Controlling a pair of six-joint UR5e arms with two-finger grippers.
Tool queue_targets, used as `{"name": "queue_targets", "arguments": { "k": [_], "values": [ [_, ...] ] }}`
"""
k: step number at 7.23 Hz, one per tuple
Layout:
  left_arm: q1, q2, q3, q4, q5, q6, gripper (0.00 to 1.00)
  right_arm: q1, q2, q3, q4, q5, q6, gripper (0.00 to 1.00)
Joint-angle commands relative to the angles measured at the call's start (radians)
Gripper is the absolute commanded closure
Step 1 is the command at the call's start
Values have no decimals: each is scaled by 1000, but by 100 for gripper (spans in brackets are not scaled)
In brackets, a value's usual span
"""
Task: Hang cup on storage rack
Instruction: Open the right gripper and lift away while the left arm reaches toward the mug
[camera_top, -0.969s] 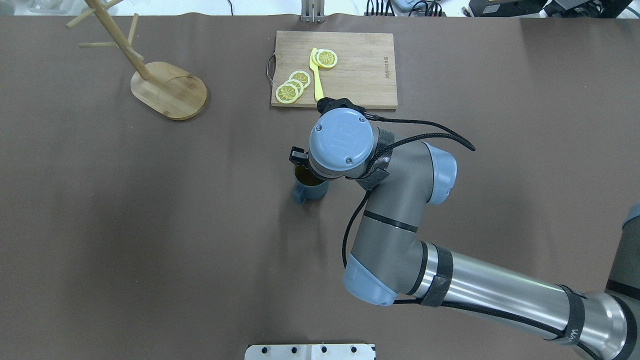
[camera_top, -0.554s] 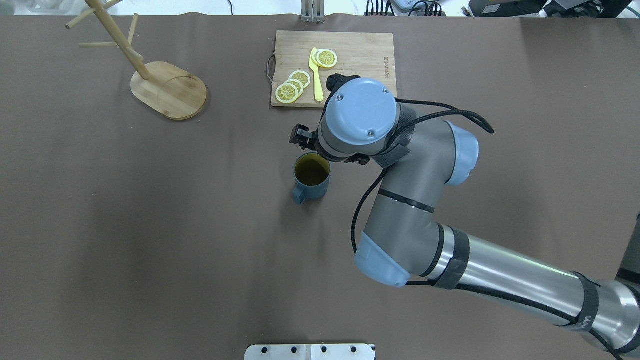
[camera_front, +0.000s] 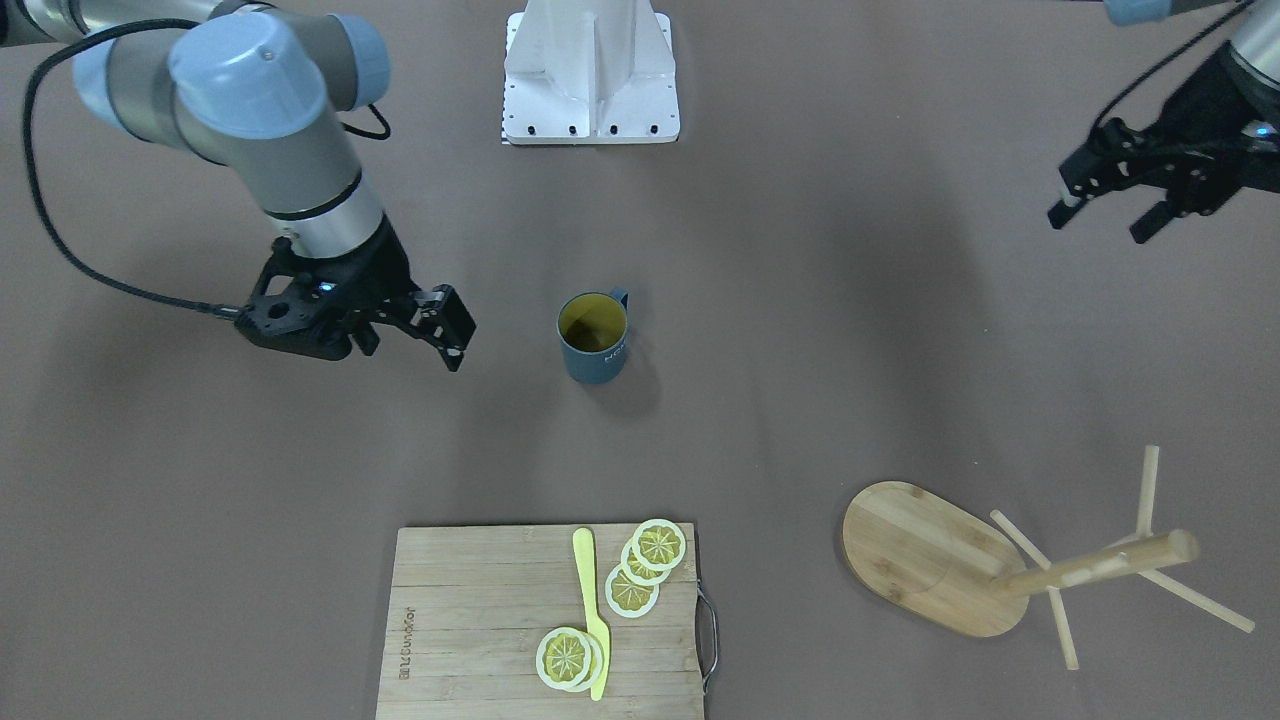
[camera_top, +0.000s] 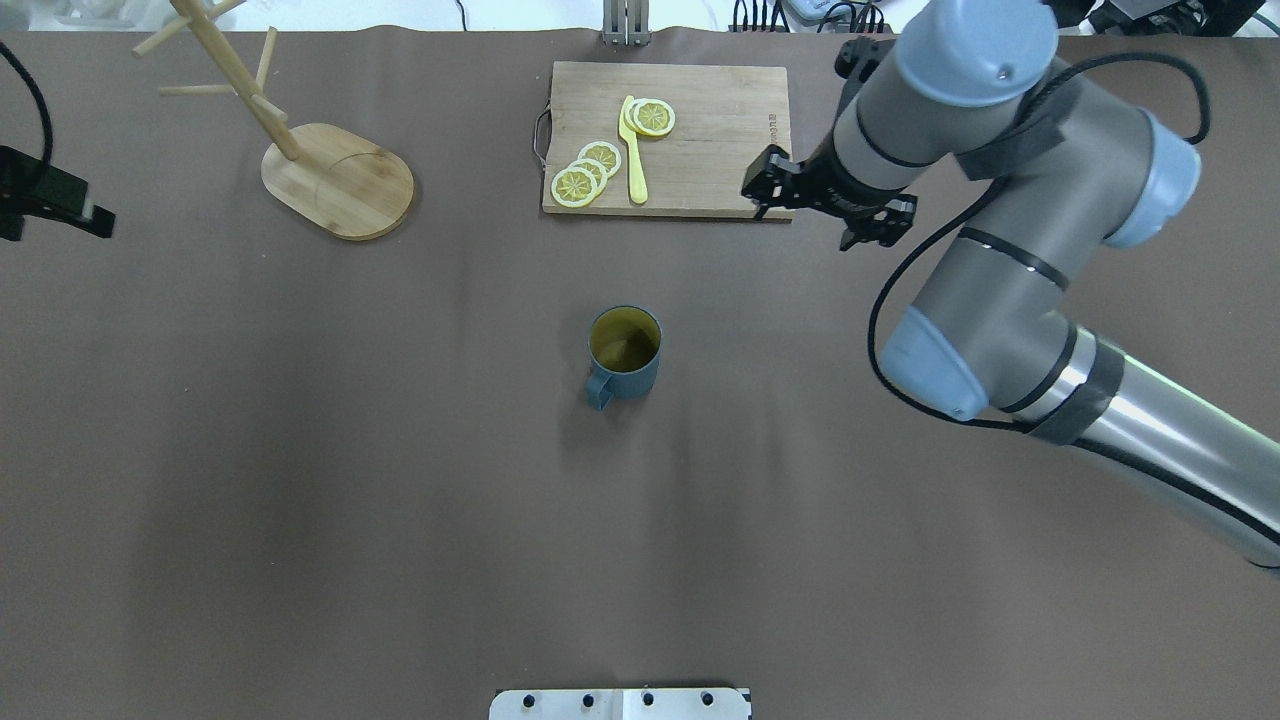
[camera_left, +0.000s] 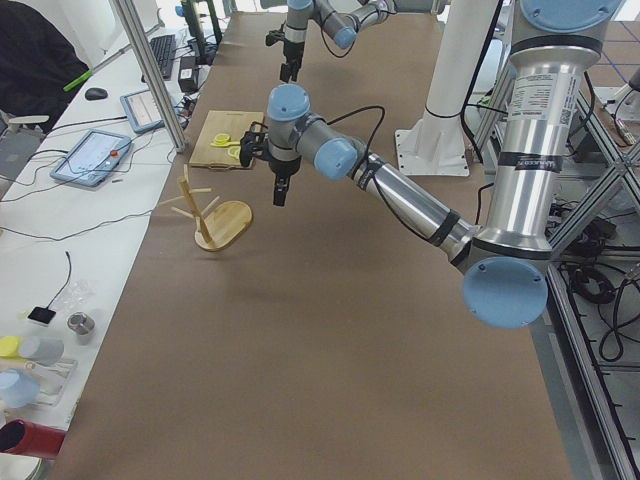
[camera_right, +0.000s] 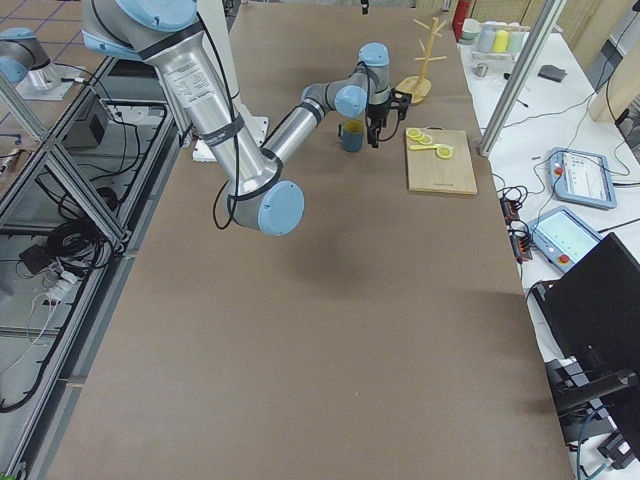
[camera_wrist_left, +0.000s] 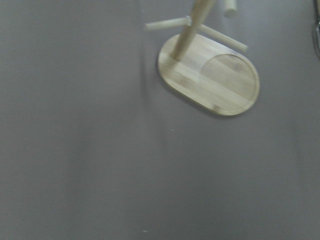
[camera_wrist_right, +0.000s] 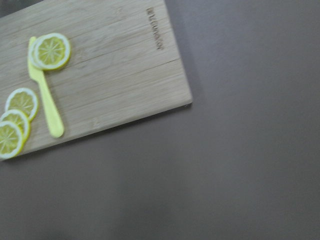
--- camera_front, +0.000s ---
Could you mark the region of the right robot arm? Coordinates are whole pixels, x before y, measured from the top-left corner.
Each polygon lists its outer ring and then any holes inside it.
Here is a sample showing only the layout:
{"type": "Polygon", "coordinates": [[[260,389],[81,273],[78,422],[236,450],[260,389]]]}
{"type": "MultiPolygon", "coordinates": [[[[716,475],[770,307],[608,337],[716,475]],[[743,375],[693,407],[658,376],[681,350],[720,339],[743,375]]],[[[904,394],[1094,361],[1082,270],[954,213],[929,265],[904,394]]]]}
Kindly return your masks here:
{"type": "Polygon", "coordinates": [[[340,360],[374,354],[376,325],[431,345],[457,370],[475,332],[449,284],[425,290],[351,146],[343,111],[388,91],[389,54],[364,18],[265,1],[5,1],[3,45],[56,44],[23,106],[29,191],[52,231],[35,165],[35,100],[73,61],[82,102],[145,142],[230,168],[276,237],[243,305],[204,304],[99,275],[115,290],[230,322],[251,343],[340,360]]]}

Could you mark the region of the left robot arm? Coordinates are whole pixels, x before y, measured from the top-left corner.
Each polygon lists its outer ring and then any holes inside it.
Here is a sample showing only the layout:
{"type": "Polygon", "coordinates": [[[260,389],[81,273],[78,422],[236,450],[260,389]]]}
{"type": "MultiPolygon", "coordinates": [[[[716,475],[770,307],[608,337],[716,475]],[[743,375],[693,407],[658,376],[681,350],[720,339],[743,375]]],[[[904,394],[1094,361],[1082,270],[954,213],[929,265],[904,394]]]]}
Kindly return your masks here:
{"type": "Polygon", "coordinates": [[[1279,191],[1279,5],[1230,1],[1194,36],[1240,26],[1164,101],[1156,120],[1129,127],[1103,108],[1085,141],[1059,168],[1061,193],[1048,210],[1062,229],[1089,201],[1135,186],[1165,192],[1130,225],[1146,243],[1176,219],[1208,217],[1242,190],[1279,191]]]}

